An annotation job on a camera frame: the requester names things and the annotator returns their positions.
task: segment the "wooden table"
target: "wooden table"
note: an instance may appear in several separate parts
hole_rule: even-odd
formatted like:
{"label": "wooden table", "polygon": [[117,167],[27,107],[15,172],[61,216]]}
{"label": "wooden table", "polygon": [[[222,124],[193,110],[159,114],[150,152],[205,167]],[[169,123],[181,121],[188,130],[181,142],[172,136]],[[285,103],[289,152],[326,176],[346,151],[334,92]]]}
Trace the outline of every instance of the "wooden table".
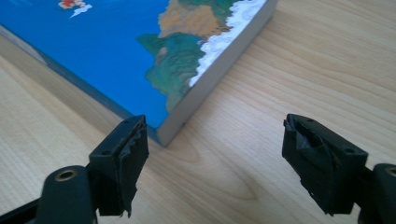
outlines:
{"label": "wooden table", "polygon": [[[0,41],[0,214],[85,165],[120,118]],[[316,119],[396,163],[396,2],[280,0],[273,19],[168,148],[149,141],[131,219],[100,223],[356,223],[326,216],[281,156],[283,119]]]}

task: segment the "blue sea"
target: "blue sea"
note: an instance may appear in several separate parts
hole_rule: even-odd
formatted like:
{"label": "blue sea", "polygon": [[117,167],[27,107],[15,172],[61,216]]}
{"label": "blue sea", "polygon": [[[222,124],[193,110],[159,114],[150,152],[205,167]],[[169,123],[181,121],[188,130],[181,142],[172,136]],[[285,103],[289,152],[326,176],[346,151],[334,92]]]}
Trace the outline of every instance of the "blue sea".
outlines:
{"label": "blue sea", "polygon": [[90,83],[148,125],[161,126],[168,116],[166,97],[145,79],[154,58],[135,38],[160,32],[158,17],[167,0],[84,0],[74,9],[61,1],[3,0],[0,24]]}

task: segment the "blue book cover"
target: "blue book cover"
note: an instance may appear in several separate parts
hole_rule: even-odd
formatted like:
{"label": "blue book cover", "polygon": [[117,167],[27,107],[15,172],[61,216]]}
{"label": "blue book cover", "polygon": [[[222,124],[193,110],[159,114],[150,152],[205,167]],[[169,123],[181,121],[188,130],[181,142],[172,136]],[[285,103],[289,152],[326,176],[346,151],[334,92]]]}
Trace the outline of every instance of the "blue book cover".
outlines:
{"label": "blue book cover", "polygon": [[100,95],[102,103],[146,115],[156,139],[157,130],[265,3],[4,0],[0,33]]}

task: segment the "clamp jaw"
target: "clamp jaw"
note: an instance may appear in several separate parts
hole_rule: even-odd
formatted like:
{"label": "clamp jaw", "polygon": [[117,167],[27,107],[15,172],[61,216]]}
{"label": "clamp jaw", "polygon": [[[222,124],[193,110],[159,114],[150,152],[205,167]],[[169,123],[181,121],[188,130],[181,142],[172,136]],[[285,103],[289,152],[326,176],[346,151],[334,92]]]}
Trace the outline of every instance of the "clamp jaw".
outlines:
{"label": "clamp jaw", "polygon": [[359,223],[396,223],[396,165],[365,167],[368,153],[313,119],[288,114],[282,156],[325,214],[361,208]]}
{"label": "clamp jaw", "polygon": [[97,223],[101,216],[131,215],[137,178],[149,156],[144,116],[122,121],[90,154],[86,166],[50,174],[41,197],[0,217],[0,223]]}

